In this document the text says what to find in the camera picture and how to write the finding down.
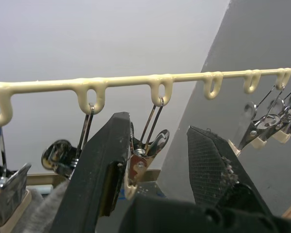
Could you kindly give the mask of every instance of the cream plastic hanger bar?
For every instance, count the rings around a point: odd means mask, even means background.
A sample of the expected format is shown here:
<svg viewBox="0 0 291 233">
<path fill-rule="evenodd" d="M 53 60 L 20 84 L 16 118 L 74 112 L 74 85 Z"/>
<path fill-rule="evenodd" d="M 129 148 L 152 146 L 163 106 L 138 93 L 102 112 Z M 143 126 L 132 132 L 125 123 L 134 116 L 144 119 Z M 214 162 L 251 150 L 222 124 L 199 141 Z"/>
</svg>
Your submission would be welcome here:
<svg viewBox="0 0 291 233">
<path fill-rule="evenodd" d="M 147 84 L 151 88 L 152 102 L 156 106 L 161 105 L 159 97 L 159 86 L 165 87 L 165 96 L 163 97 L 166 105 L 172 95 L 173 83 L 203 81 L 204 96 L 212 100 L 220 91 L 222 80 L 237 77 L 244 78 L 245 93 L 253 93 L 259 83 L 260 77 L 265 75 L 277 75 L 276 87 L 278 90 L 285 86 L 291 75 L 291 68 L 265 69 L 265 70 L 243 70 L 229 72 L 205 72 L 192 74 L 162 74 L 148 76 L 131 76 L 131 77 L 114 77 L 114 78 L 79 78 L 72 80 L 55 80 L 55 81 L 36 81 L 20 83 L 3 83 L 0 82 L 0 127 L 8 124 L 13 116 L 11 97 L 14 94 L 63 91 L 72 90 L 78 96 L 78 102 L 81 110 L 90 114 L 91 109 L 87 100 L 87 91 L 95 90 L 97 100 L 95 103 L 95 114 L 98 114 L 105 104 L 105 92 L 107 87 L 130 86 Z M 211 91 L 211 84 L 214 82 L 214 88 Z"/>
</svg>

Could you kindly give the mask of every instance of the white wall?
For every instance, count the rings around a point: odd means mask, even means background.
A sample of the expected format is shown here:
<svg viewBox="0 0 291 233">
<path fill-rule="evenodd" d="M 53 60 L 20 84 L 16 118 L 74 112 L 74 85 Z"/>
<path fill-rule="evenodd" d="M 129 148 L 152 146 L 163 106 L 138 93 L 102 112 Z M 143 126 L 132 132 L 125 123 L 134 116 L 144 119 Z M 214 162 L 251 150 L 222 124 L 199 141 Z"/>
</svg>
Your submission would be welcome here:
<svg viewBox="0 0 291 233">
<path fill-rule="evenodd" d="M 0 1 L 0 81 L 199 72 L 228 2 Z M 154 134 L 168 128 L 172 141 L 193 88 L 174 85 Z M 94 93 L 89 96 L 94 102 Z M 76 146 L 84 114 L 73 92 L 16 95 L 12 104 L 13 119 L 4 127 L 10 169 L 30 162 L 31 173 L 45 172 L 40 158 L 47 146 L 61 138 Z M 151 107 L 147 86 L 107 89 L 91 135 L 114 112 L 127 111 L 140 136 Z M 167 150 L 154 167 L 161 167 Z"/>
</svg>

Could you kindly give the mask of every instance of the gray wall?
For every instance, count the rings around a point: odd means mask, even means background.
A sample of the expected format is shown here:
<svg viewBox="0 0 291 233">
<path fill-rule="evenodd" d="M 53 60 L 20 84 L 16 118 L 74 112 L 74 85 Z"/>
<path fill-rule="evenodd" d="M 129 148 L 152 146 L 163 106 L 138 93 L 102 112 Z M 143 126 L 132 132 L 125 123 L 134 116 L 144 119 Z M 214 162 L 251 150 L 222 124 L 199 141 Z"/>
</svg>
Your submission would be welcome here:
<svg viewBox="0 0 291 233">
<path fill-rule="evenodd" d="M 228 3 L 0 1 L 0 82 L 199 72 Z M 173 138 L 193 88 L 192 83 L 174 85 L 154 137 L 169 129 Z M 88 97 L 96 101 L 94 91 Z M 30 162 L 30 173 L 49 172 L 40 162 L 44 149 L 61 138 L 76 146 L 80 138 L 84 113 L 75 93 L 16 95 L 12 104 L 13 119 L 4 127 L 8 167 L 19 169 Z M 107 89 L 91 135 L 114 112 L 127 111 L 140 137 L 152 106 L 148 86 Z M 161 168 L 166 153 L 160 153 L 154 168 Z"/>
<path fill-rule="evenodd" d="M 233 0 L 202 71 L 279 67 L 291 67 L 291 0 Z M 243 93 L 242 79 L 224 80 L 212 101 L 203 97 L 203 83 L 196 84 L 159 177 L 168 197 L 194 201 L 188 174 L 188 126 L 233 138 L 244 104 L 260 101 L 275 79 L 262 78 L 252 95 Z M 291 80 L 286 93 L 290 90 Z M 285 145 L 271 139 L 262 150 L 249 145 L 240 161 L 273 213 L 281 215 L 291 205 L 291 139 Z"/>
</svg>

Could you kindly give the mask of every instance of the drying rack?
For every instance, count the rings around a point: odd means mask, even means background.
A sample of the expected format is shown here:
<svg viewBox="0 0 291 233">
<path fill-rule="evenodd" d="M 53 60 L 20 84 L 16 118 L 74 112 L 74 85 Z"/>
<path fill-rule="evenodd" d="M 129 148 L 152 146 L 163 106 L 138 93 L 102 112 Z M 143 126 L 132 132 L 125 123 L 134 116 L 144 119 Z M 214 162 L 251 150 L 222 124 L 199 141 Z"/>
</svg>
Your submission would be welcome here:
<svg viewBox="0 0 291 233">
<path fill-rule="evenodd" d="M 108 87 L 131 86 L 147 84 L 151 88 L 152 102 L 160 107 L 161 98 L 159 96 L 159 86 L 165 87 L 165 95 L 163 96 L 163 104 L 166 105 L 172 95 L 173 83 L 203 81 L 204 96 L 212 100 L 221 89 L 223 79 L 244 78 L 243 89 L 247 94 L 253 93 L 262 76 L 276 75 L 276 88 L 281 90 L 289 81 L 291 76 L 291 68 L 278 69 L 254 69 L 243 71 L 228 72 L 205 72 L 191 74 L 162 74 L 148 76 L 130 76 L 130 77 L 113 77 L 113 78 L 79 78 L 72 80 L 54 80 L 54 81 L 35 81 L 35 82 L 19 82 L 4 83 L 0 82 L 0 127 L 8 124 L 13 117 L 13 108 L 11 97 L 14 94 L 49 92 L 72 90 L 77 94 L 80 109 L 86 113 L 91 113 L 91 108 L 87 100 L 87 91 L 93 89 L 96 92 L 97 100 L 94 105 L 95 113 L 98 114 L 105 104 L 105 92 Z"/>
</svg>

